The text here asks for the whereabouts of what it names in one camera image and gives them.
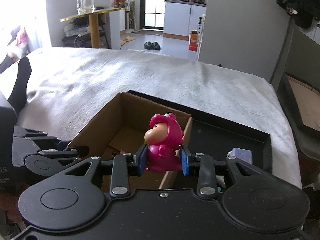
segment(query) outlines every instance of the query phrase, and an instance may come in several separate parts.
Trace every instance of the black slipper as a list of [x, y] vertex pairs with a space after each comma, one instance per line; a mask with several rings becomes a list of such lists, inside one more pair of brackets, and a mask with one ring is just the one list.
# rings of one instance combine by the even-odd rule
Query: black slipper
[[151, 44], [150, 41], [147, 41], [147, 42], [144, 44], [144, 48], [145, 48], [145, 49], [153, 49], [153, 45]]
[[161, 47], [158, 42], [152, 43], [152, 46], [153, 46], [153, 49], [155, 49], [155, 50], [161, 50]]

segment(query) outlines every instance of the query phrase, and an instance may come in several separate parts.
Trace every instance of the toy face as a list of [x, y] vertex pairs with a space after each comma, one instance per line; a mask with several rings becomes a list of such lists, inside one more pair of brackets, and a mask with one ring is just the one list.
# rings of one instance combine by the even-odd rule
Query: toy face
[[144, 139], [149, 145], [162, 142], [168, 135], [168, 126], [163, 123], [157, 123], [152, 129], [146, 132]]

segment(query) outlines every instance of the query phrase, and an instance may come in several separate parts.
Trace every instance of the white blanket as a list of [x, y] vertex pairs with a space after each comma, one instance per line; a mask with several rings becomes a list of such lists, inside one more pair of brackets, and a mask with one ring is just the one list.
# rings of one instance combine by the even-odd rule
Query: white blanket
[[[271, 134], [273, 174], [301, 187], [291, 128], [273, 88], [260, 77], [133, 51], [49, 48], [28, 57], [32, 74], [22, 127], [72, 139], [116, 93], [131, 89]], [[13, 65], [0, 75], [6, 97], [16, 72]]]

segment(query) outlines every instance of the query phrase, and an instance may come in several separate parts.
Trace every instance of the red box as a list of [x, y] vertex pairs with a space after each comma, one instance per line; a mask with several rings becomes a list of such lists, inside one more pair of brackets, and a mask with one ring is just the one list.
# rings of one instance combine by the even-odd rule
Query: red box
[[198, 32], [191, 31], [189, 34], [189, 50], [197, 51], [198, 48]]

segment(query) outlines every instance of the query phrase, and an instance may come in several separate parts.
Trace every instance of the pink toy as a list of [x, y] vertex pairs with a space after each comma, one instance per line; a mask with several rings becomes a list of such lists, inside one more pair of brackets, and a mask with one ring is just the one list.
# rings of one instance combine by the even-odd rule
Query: pink toy
[[150, 121], [150, 129], [144, 139], [150, 145], [148, 150], [148, 171], [165, 173], [180, 171], [181, 163], [175, 150], [183, 144], [183, 131], [173, 113], [155, 114]]

